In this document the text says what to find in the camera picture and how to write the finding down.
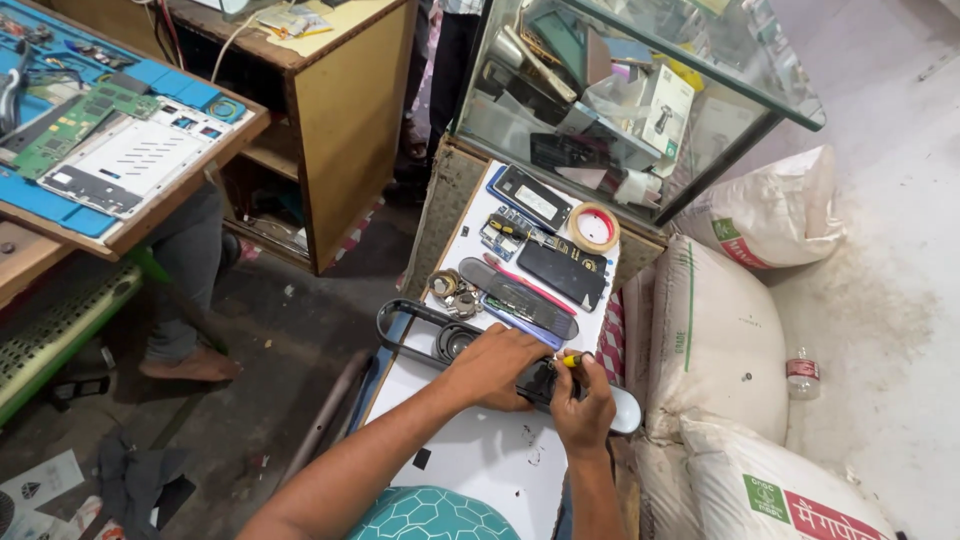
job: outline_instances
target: wicker panel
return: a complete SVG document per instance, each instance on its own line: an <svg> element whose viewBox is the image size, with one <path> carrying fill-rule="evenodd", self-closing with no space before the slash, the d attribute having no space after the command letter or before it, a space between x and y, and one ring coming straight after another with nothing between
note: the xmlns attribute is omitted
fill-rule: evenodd
<svg viewBox="0 0 960 540"><path fill-rule="evenodd" d="M410 263L400 286L405 298L418 299L426 278L440 262L446 242L460 221L473 189L483 177L486 164L441 142L433 175L420 215L420 227L410 254Z"/></svg>

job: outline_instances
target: red checkered cloth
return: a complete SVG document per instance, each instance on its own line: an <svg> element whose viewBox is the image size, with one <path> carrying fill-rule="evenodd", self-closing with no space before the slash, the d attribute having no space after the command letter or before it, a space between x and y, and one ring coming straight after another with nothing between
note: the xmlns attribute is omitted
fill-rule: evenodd
<svg viewBox="0 0 960 540"><path fill-rule="evenodd" d="M607 380L620 386L624 383L623 350L627 342L626 335L623 326L623 296L618 289L607 302L607 314L603 319L596 358L607 370Z"/></svg>

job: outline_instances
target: screwdriver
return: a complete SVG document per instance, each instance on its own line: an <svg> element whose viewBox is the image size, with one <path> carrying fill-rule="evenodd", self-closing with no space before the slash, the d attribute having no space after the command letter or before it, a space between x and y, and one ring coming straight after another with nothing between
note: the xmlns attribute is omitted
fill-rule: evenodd
<svg viewBox="0 0 960 540"><path fill-rule="evenodd" d="M564 366L574 368L580 365L580 355L564 356Z"/></svg>
<svg viewBox="0 0 960 540"><path fill-rule="evenodd" d="M518 242L522 242L523 240L533 240L544 248L550 248L552 250L557 249L554 246L544 243L540 239L534 237L534 228L529 223L514 221L509 217L499 213L490 214L490 217L487 218L487 222L494 229L497 229L501 233L506 234L508 237Z"/></svg>
<svg viewBox="0 0 960 540"><path fill-rule="evenodd" d="M494 229L506 234L510 238L518 241L530 238L530 227L511 221L507 216L498 213L490 214L488 221Z"/></svg>

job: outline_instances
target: green logo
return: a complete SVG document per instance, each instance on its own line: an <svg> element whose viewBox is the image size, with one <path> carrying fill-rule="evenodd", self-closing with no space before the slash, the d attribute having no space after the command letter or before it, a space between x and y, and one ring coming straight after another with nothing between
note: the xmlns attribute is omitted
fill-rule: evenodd
<svg viewBox="0 0 960 540"><path fill-rule="evenodd" d="M790 524L790 517L786 513L786 503L783 501L783 492L772 483L755 479L750 475L743 475L747 484L747 498L750 499L750 508Z"/></svg>
<svg viewBox="0 0 960 540"><path fill-rule="evenodd" d="M723 219L714 219L713 233L716 234L717 240L720 240L721 242L726 242L727 240L735 240L741 236L740 232L733 227L732 217L725 217Z"/></svg>

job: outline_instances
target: masking tape roll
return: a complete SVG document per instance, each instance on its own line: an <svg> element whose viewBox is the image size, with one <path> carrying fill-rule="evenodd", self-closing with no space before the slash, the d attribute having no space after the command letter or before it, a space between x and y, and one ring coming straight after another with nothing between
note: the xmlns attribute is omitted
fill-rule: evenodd
<svg viewBox="0 0 960 540"><path fill-rule="evenodd" d="M607 233L609 234L606 242L602 244L593 242L580 232L577 218L582 214L592 214L603 220L604 225L607 226ZM569 217L566 218L566 224L570 231L570 240L573 241L573 245L592 255L603 255L607 253L613 249L616 242L620 240L620 223L616 220L616 216L603 205L583 203L573 209Z"/></svg>

